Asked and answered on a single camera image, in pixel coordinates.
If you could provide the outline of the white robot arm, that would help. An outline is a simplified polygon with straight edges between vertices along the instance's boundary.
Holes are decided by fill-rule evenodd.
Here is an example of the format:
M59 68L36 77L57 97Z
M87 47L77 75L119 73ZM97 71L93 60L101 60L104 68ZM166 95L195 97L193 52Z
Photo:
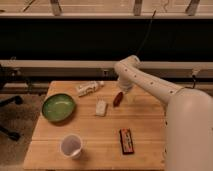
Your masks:
M166 105L165 171L213 171L213 97L139 70L131 55L115 63L119 87L133 83Z

